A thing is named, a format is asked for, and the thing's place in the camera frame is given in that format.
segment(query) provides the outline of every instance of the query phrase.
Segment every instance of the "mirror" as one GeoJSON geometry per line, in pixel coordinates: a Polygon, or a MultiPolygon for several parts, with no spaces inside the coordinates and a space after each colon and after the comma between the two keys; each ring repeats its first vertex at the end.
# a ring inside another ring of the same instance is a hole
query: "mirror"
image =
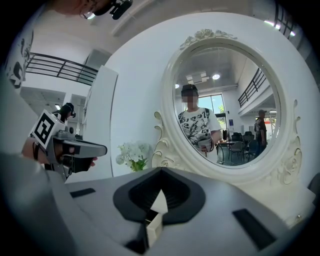
{"type": "Polygon", "coordinates": [[[173,102],[194,154],[215,164],[239,166],[270,150],[280,109],[261,67],[224,47],[195,49],[180,63],[173,102]]]}

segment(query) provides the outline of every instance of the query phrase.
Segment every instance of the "ornate mirror frame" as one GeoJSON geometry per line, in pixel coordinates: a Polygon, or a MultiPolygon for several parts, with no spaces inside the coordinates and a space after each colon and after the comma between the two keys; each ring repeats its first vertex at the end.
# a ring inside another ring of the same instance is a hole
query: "ornate mirror frame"
{"type": "Polygon", "coordinates": [[[288,60],[279,54],[278,57],[275,56],[268,53],[265,43],[253,45],[244,35],[233,36],[220,30],[212,32],[210,29],[202,29],[193,37],[189,36],[169,60],[162,77],[161,110],[154,113],[160,120],[160,124],[155,128],[160,130],[161,135],[152,156],[152,166],[172,167],[237,186],[261,179],[279,185],[292,183],[298,176],[302,162],[300,138],[296,127],[300,117],[295,115],[298,101],[288,98],[286,87],[283,85],[284,82],[295,82],[290,79],[290,72],[279,74],[272,68],[274,62],[286,65],[288,60]],[[235,50],[255,62],[268,79],[276,108],[280,109],[277,111],[275,135],[271,140],[270,150],[265,150],[257,159],[239,166],[214,164],[195,152],[183,134],[175,113],[173,85],[181,62],[196,51],[212,47],[235,50]]]}

